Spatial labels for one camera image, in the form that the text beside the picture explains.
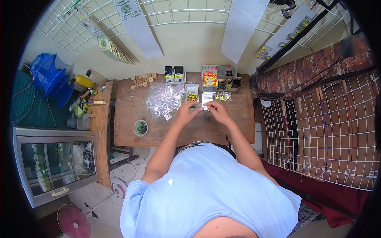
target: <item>white wire grid rack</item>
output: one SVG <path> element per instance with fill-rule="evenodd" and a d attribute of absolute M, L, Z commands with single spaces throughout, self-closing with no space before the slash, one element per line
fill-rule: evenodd
<path fill-rule="evenodd" d="M 320 181 L 372 190 L 379 167 L 379 155 L 375 145 L 374 108 L 375 92 L 379 93 L 380 80 L 373 77 L 373 82 L 374 87 L 369 76 L 346 80 L 353 137 L 351 117 L 342 84 L 334 83 L 322 89 L 328 131 L 327 166 L 323 119 L 315 90 L 301 98 L 303 119 L 297 101 L 286 101 L 291 170 Z M 281 110 L 280 100 L 273 101 L 271 107 L 263 107 L 267 159 L 270 164 L 289 169 L 287 128 Z"/>
<path fill-rule="evenodd" d="M 296 8 L 290 13 L 292 14 L 302 3 L 312 7 L 314 2 L 296 0 Z M 113 0 L 80 0 L 76 5 L 78 11 L 72 8 L 74 3 L 75 0 L 54 1 L 41 17 L 37 29 L 74 55 L 79 55 L 98 44 L 96 38 L 82 26 L 86 18 L 95 20 L 109 38 L 126 33 Z M 187 22 L 226 24 L 231 0 L 143 0 L 140 6 L 151 27 Z M 257 30 L 273 35 L 286 21 L 281 12 L 285 7 L 286 5 L 269 3 Z M 318 14 L 324 10 L 319 4 L 316 7 L 314 11 Z M 298 44 L 311 47 L 343 20 L 346 13 L 343 7 L 336 5 Z"/>

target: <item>person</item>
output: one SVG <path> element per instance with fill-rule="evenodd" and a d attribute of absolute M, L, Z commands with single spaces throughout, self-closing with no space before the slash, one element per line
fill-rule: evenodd
<path fill-rule="evenodd" d="M 141 180 L 129 184 L 120 229 L 129 237 L 287 237 L 298 222 L 301 197 L 282 188 L 264 169 L 226 108 L 205 103 L 229 130 L 238 162 L 211 143 L 183 147 L 182 129 L 203 109 L 184 102 Z"/>

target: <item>white tile floor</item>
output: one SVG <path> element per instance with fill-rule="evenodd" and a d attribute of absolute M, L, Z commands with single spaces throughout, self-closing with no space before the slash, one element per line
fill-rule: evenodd
<path fill-rule="evenodd" d="M 151 148 L 148 157 L 145 159 L 134 160 L 131 164 L 128 163 L 110 171 L 110 177 L 121 179 L 126 185 L 129 185 L 132 181 L 140 180 L 156 149 L 157 148 Z M 120 160 L 121 158 L 115 158 L 111 160 L 111 163 Z M 84 203 L 92 207 L 102 199 L 106 198 L 110 193 L 111 189 L 95 182 L 70 193 L 69 197 L 72 203 L 79 208 L 84 209 L 86 207 Z M 111 197 L 94 211 L 99 219 L 92 217 L 91 222 L 101 222 L 117 232 L 120 232 L 119 219 L 120 213 L 122 212 L 122 206 L 123 199 Z"/>

